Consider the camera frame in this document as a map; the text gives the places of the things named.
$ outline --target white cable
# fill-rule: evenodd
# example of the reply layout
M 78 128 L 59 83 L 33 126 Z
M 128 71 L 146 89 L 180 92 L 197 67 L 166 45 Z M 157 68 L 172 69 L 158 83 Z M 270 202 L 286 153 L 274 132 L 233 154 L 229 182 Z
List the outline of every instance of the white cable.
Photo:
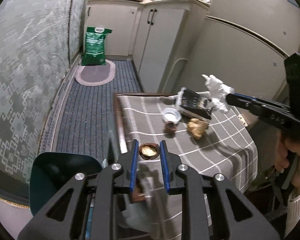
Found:
M 171 74 L 172 74 L 172 71 L 174 70 L 174 67 L 176 66 L 176 64 L 177 64 L 180 60 L 188 60 L 188 59 L 187 59 L 187 58 L 178 58 L 178 59 L 174 62 L 173 66 L 172 66 L 172 68 L 171 68 L 171 70 L 170 70 L 170 73 L 169 73 L 169 75 L 168 75 L 168 77 L 167 77 L 167 80 L 166 80 L 166 82 L 165 82 L 165 84 L 164 84 L 164 86 L 163 86 L 163 89 L 162 89 L 162 92 L 163 92 L 163 93 L 164 93 L 164 90 L 166 89 L 167 83 L 168 83 L 169 78 L 170 78 L 170 76 L 171 76 Z

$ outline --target white tissue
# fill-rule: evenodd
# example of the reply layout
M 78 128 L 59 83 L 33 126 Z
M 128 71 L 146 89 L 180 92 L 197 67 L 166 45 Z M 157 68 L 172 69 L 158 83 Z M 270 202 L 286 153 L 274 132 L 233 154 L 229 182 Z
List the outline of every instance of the white tissue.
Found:
M 234 89 L 225 85 L 220 79 L 214 75 L 202 75 L 207 81 L 205 82 L 206 87 L 210 92 L 210 98 L 213 106 L 220 110 L 223 114 L 228 113 L 231 106 L 226 102 L 226 95 L 233 94 Z

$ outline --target plaid tablecloth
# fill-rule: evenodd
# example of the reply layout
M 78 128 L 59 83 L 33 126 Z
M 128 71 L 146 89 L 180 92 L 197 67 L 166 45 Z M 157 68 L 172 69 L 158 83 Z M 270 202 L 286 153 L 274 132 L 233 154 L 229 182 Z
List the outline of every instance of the plaid tablecloth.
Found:
M 178 154 L 182 163 L 204 175 L 222 173 L 244 192 L 257 175 L 258 157 L 252 138 L 237 117 L 238 110 L 233 108 L 227 114 L 213 112 L 206 134 L 198 141 L 188 134 L 186 124 L 189 118 L 183 116 L 172 137 L 163 131 L 161 113 L 166 107 L 174 107 L 174 98 L 119 96 L 128 149 L 133 139 L 137 139 L 139 144 L 159 144 L 161 140 L 166 140 L 169 152 Z M 151 237 L 181 239 L 181 195 L 167 195 L 163 187 L 160 157 L 146 161 L 139 156 L 138 178 L 153 221 Z M 209 208 L 207 214 L 211 224 Z

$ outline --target oval mat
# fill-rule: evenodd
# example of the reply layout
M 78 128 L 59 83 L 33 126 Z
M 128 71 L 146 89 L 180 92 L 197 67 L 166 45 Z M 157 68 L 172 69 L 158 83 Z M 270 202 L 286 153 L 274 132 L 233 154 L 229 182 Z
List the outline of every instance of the oval mat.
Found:
M 76 81 L 84 86 L 101 86 L 113 80 L 115 64 L 106 59 L 105 65 L 80 66 L 75 74 Z

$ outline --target human hand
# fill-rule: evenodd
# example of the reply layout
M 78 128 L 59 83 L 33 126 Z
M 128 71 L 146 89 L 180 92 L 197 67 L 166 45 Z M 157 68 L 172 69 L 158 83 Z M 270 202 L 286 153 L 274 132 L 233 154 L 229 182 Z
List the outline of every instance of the human hand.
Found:
M 275 168 L 277 171 L 283 172 L 290 165 L 287 155 L 288 150 L 297 153 L 300 156 L 300 142 L 294 142 L 289 138 L 283 138 L 281 133 L 278 133 L 276 145 Z M 292 177 L 291 183 L 296 187 L 296 194 L 300 195 L 300 158 L 298 167 Z

